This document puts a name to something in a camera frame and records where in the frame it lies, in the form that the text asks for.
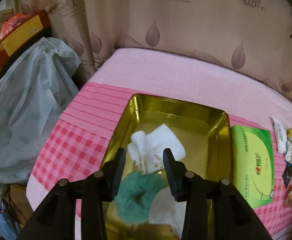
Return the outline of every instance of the silver rivet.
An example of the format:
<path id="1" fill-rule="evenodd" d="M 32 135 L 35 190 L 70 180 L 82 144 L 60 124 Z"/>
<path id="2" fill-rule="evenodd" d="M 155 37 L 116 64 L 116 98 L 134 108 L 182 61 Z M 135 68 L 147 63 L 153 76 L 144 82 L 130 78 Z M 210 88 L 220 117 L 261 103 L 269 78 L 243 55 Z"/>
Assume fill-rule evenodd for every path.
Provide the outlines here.
<path id="1" fill-rule="evenodd" d="M 227 186 L 227 185 L 230 184 L 230 180 L 228 180 L 228 179 L 222 179 L 221 180 L 221 183 Z"/>
<path id="2" fill-rule="evenodd" d="M 96 171 L 96 172 L 94 172 L 94 177 L 95 178 L 100 178 L 102 176 L 104 176 L 104 172 L 102 172 L 102 171 Z"/>
<path id="3" fill-rule="evenodd" d="M 59 186 L 65 186 L 69 182 L 68 179 L 60 179 L 58 181 Z"/>
<path id="4" fill-rule="evenodd" d="M 195 177 L 195 173 L 193 173 L 192 171 L 187 171 L 186 173 L 185 173 L 185 176 L 187 177 L 187 178 L 193 178 L 193 177 Z"/>

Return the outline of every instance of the green tissue pack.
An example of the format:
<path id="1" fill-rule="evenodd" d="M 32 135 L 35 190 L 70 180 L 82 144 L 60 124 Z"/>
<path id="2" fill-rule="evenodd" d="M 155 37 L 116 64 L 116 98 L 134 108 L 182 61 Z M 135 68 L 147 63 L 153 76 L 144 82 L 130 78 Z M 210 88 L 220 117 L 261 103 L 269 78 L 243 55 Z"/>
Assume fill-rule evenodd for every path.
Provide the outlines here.
<path id="1" fill-rule="evenodd" d="M 234 125 L 233 184 L 252 208 L 272 202 L 274 162 L 270 132 Z"/>

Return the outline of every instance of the pink tablecloth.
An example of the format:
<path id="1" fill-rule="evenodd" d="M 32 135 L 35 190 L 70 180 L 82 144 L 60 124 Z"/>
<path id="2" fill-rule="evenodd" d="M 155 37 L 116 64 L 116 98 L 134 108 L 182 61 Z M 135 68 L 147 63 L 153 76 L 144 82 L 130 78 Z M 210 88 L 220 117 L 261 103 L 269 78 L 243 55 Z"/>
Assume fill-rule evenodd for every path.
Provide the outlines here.
<path id="1" fill-rule="evenodd" d="M 121 49 L 70 103 L 39 153 L 27 186 L 33 209 L 60 178 L 84 179 L 99 169 L 128 99 L 138 92 L 223 109 L 229 114 L 231 125 L 239 123 L 272 130 L 269 116 L 273 115 L 292 127 L 292 103 L 255 80 L 194 59 L 150 50 Z M 281 175 L 285 163 L 271 133 L 275 154 L 274 199 L 255 211 L 276 239 L 292 226 L 292 209 L 284 204 L 286 189 Z M 79 216 L 78 205 L 77 239 Z"/>

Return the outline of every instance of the beige curtain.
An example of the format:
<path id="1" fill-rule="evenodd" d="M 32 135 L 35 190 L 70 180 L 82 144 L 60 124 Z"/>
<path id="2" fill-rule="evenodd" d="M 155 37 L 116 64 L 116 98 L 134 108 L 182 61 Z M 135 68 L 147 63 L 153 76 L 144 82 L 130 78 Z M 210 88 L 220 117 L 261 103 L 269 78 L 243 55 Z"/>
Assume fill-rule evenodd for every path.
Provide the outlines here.
<path id="1" fill-rule="evenodd" d="M 49 12 L 53 35 L 80 56 L 83 80 L 116 48 L 138 47 L 233 69 L 264 82 L 292 101 L 292 8 L 286 0 L 19 3 L 26 14 L 42 9 Z"/>

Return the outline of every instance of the gold metal tray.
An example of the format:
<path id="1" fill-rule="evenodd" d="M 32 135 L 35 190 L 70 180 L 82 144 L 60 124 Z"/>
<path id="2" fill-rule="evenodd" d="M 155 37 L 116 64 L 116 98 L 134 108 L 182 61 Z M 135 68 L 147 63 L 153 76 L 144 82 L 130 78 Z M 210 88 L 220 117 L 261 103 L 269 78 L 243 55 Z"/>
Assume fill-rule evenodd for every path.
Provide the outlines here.
<path id="1" fill-rule="evenodd" d="M 231 179 L 231 138 L 228 115 L 212 107 L 195 103 L 136 94 L 129 103 L 117 125 L 108 146 L 102 165 L 112 160 L 119 147 L 126 149 L 130 136 L 139 130 L 146 134 L 165 123 L 178 137 L 185 148 L 186 157 L 181 161 L 189 171 L 203 178 L 218 181 Z M 124 179 L 136 168 L 129 154 L 126 155 Z M 160 171 L 165 179 L 164 170 Z M 209 238 L 213 238 L 212 204 L 207 201 Z M 114 239 L 176 239 L 169 225 L 126 225 L 116 212 L 114 201 L 104 203 L 104 218 L 107 236 Z"/>

